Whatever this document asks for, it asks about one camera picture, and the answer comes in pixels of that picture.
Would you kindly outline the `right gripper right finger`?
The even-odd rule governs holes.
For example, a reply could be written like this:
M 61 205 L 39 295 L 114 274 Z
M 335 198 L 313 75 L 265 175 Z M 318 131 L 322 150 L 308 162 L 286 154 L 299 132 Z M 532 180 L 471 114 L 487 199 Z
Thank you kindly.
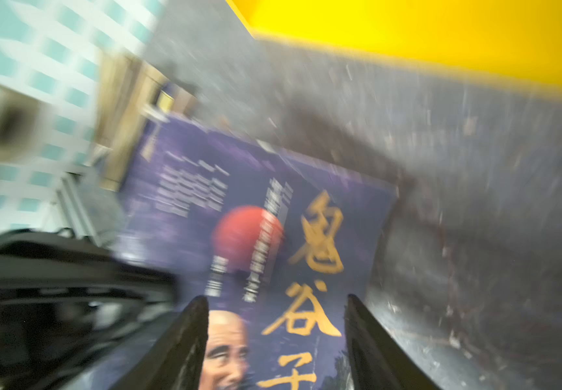
M 440 387 L 396 343 L 354 294 L 348 296 L 344 331 L 356 389 L 438 390 Z

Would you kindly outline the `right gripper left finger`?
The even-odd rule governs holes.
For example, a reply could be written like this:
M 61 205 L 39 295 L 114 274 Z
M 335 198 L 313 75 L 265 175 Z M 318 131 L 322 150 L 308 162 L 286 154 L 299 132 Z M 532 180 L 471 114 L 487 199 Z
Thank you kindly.
M 151 349 L 111 388 L 197 389 L 205 359 L 209 302 L 197 296 L 177 315 Z

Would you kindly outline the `purple old man book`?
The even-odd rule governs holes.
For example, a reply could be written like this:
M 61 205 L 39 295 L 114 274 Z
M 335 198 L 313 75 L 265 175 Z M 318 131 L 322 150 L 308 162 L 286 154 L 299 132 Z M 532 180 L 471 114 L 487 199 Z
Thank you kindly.
M 206 296 L 200 389 L 349 389 L 350 294 L 367 290 L 396 187 L 172 118 L 148 123 L 121 188 L 74 192 L 115 257 Z

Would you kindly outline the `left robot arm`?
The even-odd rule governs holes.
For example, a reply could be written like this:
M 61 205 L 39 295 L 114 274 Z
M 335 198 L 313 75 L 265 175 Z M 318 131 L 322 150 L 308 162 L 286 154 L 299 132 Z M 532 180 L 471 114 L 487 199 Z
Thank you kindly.
M 88 239 L 0 234 L 0 389 L 59 389 L 163 315 L 173 274 Z

